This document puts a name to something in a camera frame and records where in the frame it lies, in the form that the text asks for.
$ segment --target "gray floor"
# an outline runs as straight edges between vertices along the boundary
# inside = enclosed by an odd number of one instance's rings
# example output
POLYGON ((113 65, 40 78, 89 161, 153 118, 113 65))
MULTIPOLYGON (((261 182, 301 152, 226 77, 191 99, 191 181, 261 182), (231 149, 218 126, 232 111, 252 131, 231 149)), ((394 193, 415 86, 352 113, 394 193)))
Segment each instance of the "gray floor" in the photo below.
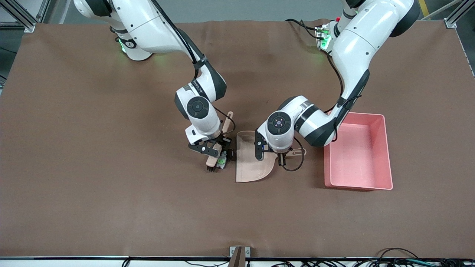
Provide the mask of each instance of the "gray floor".
MULTIPOLYGON (((427 0, 427 7, 429 12, 432 12, 449 2, 450 0, 427 0)), ((161 0, 160 4, 174 22, 283 21, 288 18, 310 21, 320 18, 333 19, 341 15, 342 8, 338 0, 161 0)), ((435 19, 446 17, 454 8, 441 13, 435 19)), ((67 24, 101 23, 83 17, 74 7, 72 0, 57 0, 52 6, 48 21, 67 24)), ((457 25, 468 58, 475 66, 475 9, 457 25)), ((17 51, 22 36, 22 31, 0 30, 0 47, 17 51)), ((14 58, 14 53, 0 50, 0 75, 8 76, 14 58)))

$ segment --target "metal bracket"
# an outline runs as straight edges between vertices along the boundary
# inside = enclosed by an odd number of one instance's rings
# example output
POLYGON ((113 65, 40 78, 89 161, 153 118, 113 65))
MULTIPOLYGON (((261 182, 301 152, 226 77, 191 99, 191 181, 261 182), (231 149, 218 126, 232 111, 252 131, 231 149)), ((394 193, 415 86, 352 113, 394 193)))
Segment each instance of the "metal bracket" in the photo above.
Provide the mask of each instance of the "metal bracket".
POLYGON ((231 144, 232 139, 231 138, 226 138, 223 136, 223 133, 221 133, 218 137, 215 139, 210 139, 202 142, 201 144, 188 144, 188 147, 191 150, 194 150, 196 152, 199 152, 201 154, 205 154, 211 157, 218 158, 219 157, 219 152, 218 150, 214 149, 215 144, 220 144, 222 146, 222 150, 228 150, 229 145, 231 144))
POLYGON ((455 23, 454 23, 454 24, 449 24, 449 23, 447 22, 447 18, 444 19, 444 23, 445 23, 447 29, 455 29, 455 28, 457 28, 457 24, 455 24, 455 23))
POLYGON ((250 256, 251 256, 251 247, 246 247, 246 246, 231 246, 231 247, 229 247, 229 256, 230 256, 230 257, 233 256, 234 251, 235 251, 238 247, 244 248, 244 252, 245 252, 246 257, 250 257, 250 256))
POLYGON ((254 131, 254 136, 255 136, 255 140, 254 140, 254 148, 255 148, 255 151, 256 151, 256 159, 258 161, 261 161, 262 158, 264 157, 264 152, 274 152, 272 150, 272 148, 268 147, 267 150, 265 150, 263 147, 265 145, 267 145, 267 142, 265 141, 264 137, 262 136, 262 134, 260 134, 257 129, 254 131))
POLYGON ((25 30, 23 32, 24 33, 33 33, 35 31, 35 28, 36 28, 36 23, 33 23, 32 28, 25 28, 25 30))
POLYGON ((15 20, 25 27, 25 32, 33 32, 38 20, 31 15, 17 0, 0 0, 3 7, 15 20))
POLYGON ((462 0, 462 3, 458 5, 455 10, 444 19, 446 27, 448 29, 457 28, 455 24, 462 16, 464 16, 475 4, 475 0, 462 0))

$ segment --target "round joint cap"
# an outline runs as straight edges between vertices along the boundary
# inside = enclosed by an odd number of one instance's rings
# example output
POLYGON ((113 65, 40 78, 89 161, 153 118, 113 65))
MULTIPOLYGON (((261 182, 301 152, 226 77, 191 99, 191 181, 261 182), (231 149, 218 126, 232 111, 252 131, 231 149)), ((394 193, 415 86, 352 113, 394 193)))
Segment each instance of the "round joint cap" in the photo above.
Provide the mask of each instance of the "round joint cap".
POLYGON ((193 118, 203 119, 208 115, 209 102, 202 96, 195 96, 188 101, 186 111, 193 118))
POLYGON ((289 131, 292 120, 285 112, 275 112, 267 120, 267 129, 273 135, 285 134, 289 131))

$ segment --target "green indicator light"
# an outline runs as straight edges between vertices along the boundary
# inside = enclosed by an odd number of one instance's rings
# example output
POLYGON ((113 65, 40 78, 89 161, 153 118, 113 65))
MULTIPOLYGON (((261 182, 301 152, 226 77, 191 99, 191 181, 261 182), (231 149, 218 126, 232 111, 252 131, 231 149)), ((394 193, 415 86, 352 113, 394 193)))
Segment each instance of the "green indicator light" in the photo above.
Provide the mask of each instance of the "green indicator light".
POLYGON ((122 52, 127 54, 127 52, 125 51, 124 45, 122 44, 122 41, 120 39, 119 39, 119 44, 122 47, 122 52))

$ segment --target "yellow marking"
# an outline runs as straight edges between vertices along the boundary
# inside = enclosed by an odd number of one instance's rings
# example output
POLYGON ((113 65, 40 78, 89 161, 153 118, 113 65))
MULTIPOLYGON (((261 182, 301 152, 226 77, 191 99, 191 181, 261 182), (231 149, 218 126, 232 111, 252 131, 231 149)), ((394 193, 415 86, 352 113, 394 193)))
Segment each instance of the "yellow marking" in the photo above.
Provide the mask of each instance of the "yellow marking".
POLYGON ((429 15, 429 10, 427 9, 426 1, 419 0, 420 9, 422 10, 422 15, 427 16, 429 15))

